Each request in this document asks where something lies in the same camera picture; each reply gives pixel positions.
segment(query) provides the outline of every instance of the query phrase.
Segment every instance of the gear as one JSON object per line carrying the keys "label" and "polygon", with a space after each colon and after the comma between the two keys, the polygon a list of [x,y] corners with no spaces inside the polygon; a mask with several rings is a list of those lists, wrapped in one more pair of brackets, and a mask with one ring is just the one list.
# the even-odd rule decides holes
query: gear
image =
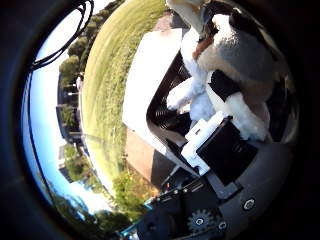
{"label": "gear", "polygon": [[188,218],[188,227],[193,233],[203,232],[216,224],[217,221],[212,216],[211,212],[205,209],[198,209]]}

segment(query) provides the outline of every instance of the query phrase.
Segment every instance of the sky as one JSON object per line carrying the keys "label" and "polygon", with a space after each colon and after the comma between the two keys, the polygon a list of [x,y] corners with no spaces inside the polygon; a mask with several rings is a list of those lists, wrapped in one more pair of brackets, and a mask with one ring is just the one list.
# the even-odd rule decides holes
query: sky
{"label": "sky", "polygon": [[[99,12],[111,1],[94,0],[95,8],[93,14]],[[80,18],[81,14],[77,10],[69,14],[44,42],[37,55],[37,60],[59,49],[73,35]],[[101,208],[108,209],[105,199],[101,195],[84,190],[78,183],[69,184],[56,167],[59,147],[66,143],[62,139],[59,130],[56,106],[59,66],[67,58],[67,51],[65,51],[56,61],[33,73],[31,124],[34,142],[42,163],[43,172],[48,181],[52,182],[56,190],[61,194],[80,196],[88,206],[89,212],[93,213]],[[33,153],[30,149],[26,151],[26,154],[29,159],[33,158]],[[35,163],[31,161],[29,164],[33,174],[36,174],[38,169]]]}

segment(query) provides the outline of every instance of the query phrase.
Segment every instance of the field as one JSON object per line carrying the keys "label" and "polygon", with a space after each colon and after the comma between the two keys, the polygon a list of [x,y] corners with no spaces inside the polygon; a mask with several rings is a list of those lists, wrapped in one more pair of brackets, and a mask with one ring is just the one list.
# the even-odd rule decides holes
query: field
{"label": "field", "polygon": [[83,132],[104,184],[124,167],[126,78],[138,44],[162,16],[164,2],[127,0],[105,22],[89,55],[81,100]]}

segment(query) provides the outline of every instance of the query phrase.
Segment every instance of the tree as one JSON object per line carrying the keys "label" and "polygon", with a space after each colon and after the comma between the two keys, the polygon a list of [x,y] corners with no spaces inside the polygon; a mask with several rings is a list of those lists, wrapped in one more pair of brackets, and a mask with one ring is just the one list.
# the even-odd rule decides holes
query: tree
{"label": "tree", "polygon": [[115,203],[119,209],[124,212],[132,221],[136,221],[146,212],[141,196],[137,194],[137,179],[134,173],[124,171],[113,180],[113,189],[115,191]]}
{"label": "tree", "polygon": [[79,58],[81,57],[83,51],[86,49],[88,44],[88,38],[86,36],[78,38],[74,43],[70,45],[68,48],[68,55],[76,55]]}
{"label": "tree", "polygon": [[76,231],[87,239],[103,239],[104,231],[99,227],[96,217],[88,212],[87,206],[81,199],[60,195],[55,190],[52,196],[57,211]]}
{"label": "tree", "polygon": [[88,39],[90,39],[97,29],[98,29],[97,24],[94,21],[90,21],[86,29],[84,30],[84,34]]}
{"label": "tree", "polygon": [[103,22],[103,17],[99,16],[98,14],[91,17],[91,21],[95,22],[97,26],[100,26]]}
{"label": "tree", "polygon": [[67,86],[79,72],[79,57],[72,55],[64,60],[59,67],[59,72],[62,87]]}
{"label": "tree", "polygon": [[74,127],[76,125],[74,109],[72,107],[63,107],[60,110],[61,118],[64,123],[69,127]]}

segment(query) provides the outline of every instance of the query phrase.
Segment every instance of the wire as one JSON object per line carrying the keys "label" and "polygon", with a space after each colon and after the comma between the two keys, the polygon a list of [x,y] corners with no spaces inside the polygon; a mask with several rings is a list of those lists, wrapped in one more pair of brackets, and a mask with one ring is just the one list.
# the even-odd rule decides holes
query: wire
{"label": "wire", "polygon": [[[88,2],[90,4],[90,12],[89,12],[89,16],[87,21],[85,22],[84,26],[81,28],[81,25],[84,21],[84,17],[85,17],[85,13],[87,11],[87,5],[86,2]],[[92,17],[93,14],[93,8],[94,8],[94,0],[83,0],[83,2],[77,7],[75,8],[76,10],[78,10],[81,14],[81,19],[80,22],[77,26],[77,29],[75,31],[75,33],[71,36],[71,38],[61,47],[59,48],[57,51],[55,51],[54,53],[48,55],[47,57],[44,57],[40,60],[35,60],[32,64],[31,64],[31,71],[37,70],[39,68],[42,68],[44,66],[49,65],[50,63],[54,62],[57,58],[59,58],[62,53],[70,46],[70,44],[80,36],[80,34],[84,31],[84,29],[87,27],[87,25],[89,24],[89,21]]]}

